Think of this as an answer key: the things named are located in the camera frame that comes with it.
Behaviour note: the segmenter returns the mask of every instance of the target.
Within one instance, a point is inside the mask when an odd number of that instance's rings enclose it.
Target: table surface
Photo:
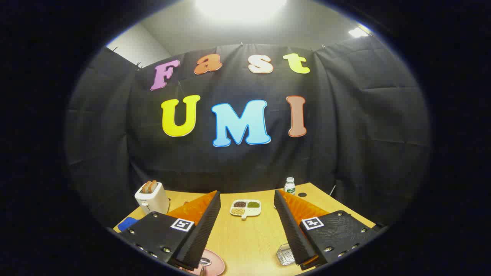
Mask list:
[[[203,193],[167,190],[165,192],[170,198],[170,211],[182,206],[185,201],[191,201],[203,195]],[[307,196],[302,197],[302,199],[327,212],[344,210],[370,228],[375,225],[312,183],[296,185],[296,195],[299,193],[306,193]],[[292,276],[314,269],[302,271],[300,266],[295,264],[282,266],[279,263],[276,252],[280,245],[286,244],[288,241],[278,212],[273,207],[274,190],[251,193],[221,193],[220,199],[221,209],[206,244],[206,249],[218,254],[225,262],[225,271],[221,275]],[[237,199],[261,201],[261,213],[255,217],[247,217],[245,221],[240,216],[233,216],[229,213],[230,205]],[[144,216],[145,213],[141,207],[136,208],[128,215],[128,217],[137,220]],[[114,227],[114,230],[120,232],[117,226]]]

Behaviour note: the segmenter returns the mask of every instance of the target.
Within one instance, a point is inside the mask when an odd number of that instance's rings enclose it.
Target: seeds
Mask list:
[[[237,201],[237,202],[235,202],[234,207],[241,207],[241,208],[243,208],[246,205],[245,203],[246,203],[245,201]]]
[[[254,201],[251,201],[247,204],[247,207],[250,207],[250,208],[259,208],[259,203],[257,202],[254,202]]]
[[[239,208],[232,209],[232,214],[234,214],[234,215],[243,215],[244,212],[245,212],[244,209],[239,209]]]

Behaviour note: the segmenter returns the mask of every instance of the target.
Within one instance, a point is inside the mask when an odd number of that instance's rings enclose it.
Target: small white bottle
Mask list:
[[[293,177],[288,177],[286,179],[284,191],[295,195],[295,180]]]

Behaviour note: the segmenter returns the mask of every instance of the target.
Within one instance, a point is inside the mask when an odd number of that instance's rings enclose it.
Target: white toaster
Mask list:
[[[157,187],[152,193],[140,193],[143,189],[143,184],[135,194],[135,199],[144,210],[145,214],[156,211],[162,214],[167,214],[169,210],[169,198],[165,195],[164,187],[162,183],[157,182]]]

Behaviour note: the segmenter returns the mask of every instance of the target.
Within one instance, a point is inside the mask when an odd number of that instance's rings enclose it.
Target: letter m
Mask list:
[[[248,102],[239,118],[230,104],[218,104],[212,107],[212,112],[217,116],[217,138],[213,141],[215,147],[230,146],[231,141],[227,137],[227,130],[238,145],[242,142],[246,129],[249,135],[245,142],[249,145],[267,144],[271,137],[266,133],[264,121],[264,108],[268,105],[263,100]]]

